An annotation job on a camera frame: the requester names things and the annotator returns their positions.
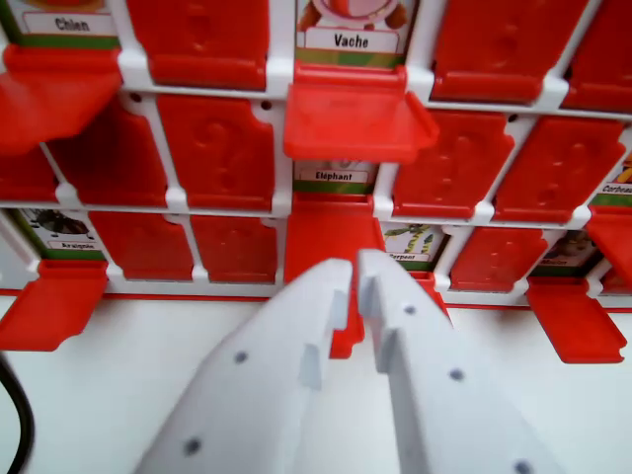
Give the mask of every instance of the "black cable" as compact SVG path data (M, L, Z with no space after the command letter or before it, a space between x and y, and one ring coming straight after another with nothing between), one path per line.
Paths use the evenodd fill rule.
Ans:
M11 467L7 471L7 474L18 474L27 464L31 455L33 441L35 440L36 424L29 399L2 353L0 353L0 382L11 397L20 418L20 442L18 443L18 449Z

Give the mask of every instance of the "white table surface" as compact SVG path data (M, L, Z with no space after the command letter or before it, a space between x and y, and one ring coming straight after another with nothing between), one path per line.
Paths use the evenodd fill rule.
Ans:
M0 297L0 314L13 298ZM201 359L260 303L103 301L54 353L8 353L34 409L29 474L133 471ZM613 365L562 363L532 313L452 309L524 417L569 474L632 472L632 353ZM632 341L632 315L614 314ZM307 414L296 472L397 473L387 380L370 339L332 360ZM0 389L0 472L18 443Z

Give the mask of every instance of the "spider illustration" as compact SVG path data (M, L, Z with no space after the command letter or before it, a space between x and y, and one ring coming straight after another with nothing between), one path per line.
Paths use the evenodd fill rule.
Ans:
M59 237L59 234L86 234L89 239L94 240L94 237L88 234L89 230L86 224L68 217L58 210L27 209L25 214L29 218L31 227L34 229L42 227L52 232L51 237Z

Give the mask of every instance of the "red plastic flap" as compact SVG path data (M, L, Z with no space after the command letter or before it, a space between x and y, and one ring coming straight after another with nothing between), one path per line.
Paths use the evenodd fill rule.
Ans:
M438 127L413 93L388 87L293 84L285 153L294 160L412 163Z
M192 215L197 246L211 281L274 283L277 230L258 217Z
M511 291L547 246L540 229L478 227L452 267L451 288Z
M379 223L372 216L369 202L294 200L287 220L286 282L331 258L349 260L355 266L360 249L384 250ZM352 290L347 329L334 331L330 357L349 358L354 344L363 339L364 326Z
M625 151L623 123L542 118L496 193L497 220L568 222Z
M275 190L275 137L250 101L160 95L178 178L191 207L270 210Z
M127 0L159 84L266 89L267 0Z
M48 144L79 198L89 204L165 205L167 177L147 118L114 98L81 133Z
M76 135L120 87L118 50L43 49L11 45L4 53L9 72L0 75L3 154L24 154L40 142Z
M435 43L433 99L534 100L587 3L450 0Z
M632 294L632 284L626 281L616 272L610 269L601 279L604 293Z
M529 279L526 299L565 363L621 362L627 341L586 284L547 284Z
M90 219L126 278L191 280L185 230L162 214L91 211Z
M0 320L3 351L54 351L81 334L108 284L106 262L43 261Z
M569 68L564 106L632 112L630 0L604 0Z
M472 217L514 146L503 114L432 111L435 146L404 165L393 188L393 214Z
M628 285L632 285L632 215L593 214L591 239Z
M39 147L0 156L0 199L57 201L57 179Z

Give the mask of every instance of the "open red flap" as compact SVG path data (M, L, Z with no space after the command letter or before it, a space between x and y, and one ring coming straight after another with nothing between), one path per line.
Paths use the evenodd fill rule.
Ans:
M0 75L0 153L79 133L121 84L116 50L20 48L4 53Z
M632 215L598 213L586 226L593 242L628 285L632 285Z
M106 289L106 262L43 261L0 320L0 350L54 351L81 334Z
M526 299L565 363L621 362L627 341L582 283L531 278Z
M289 87L283 145L294 160L412 163L438 127L404 73L297 71Z
M285 281L327 259L345 259L356 265L360 249L384 250L379 223L367 201L335 202L301 200L296 196L287 220ZM357 312L356 284L347 329L334 331L331 358L348 358L354 344L364 339L362 318Z

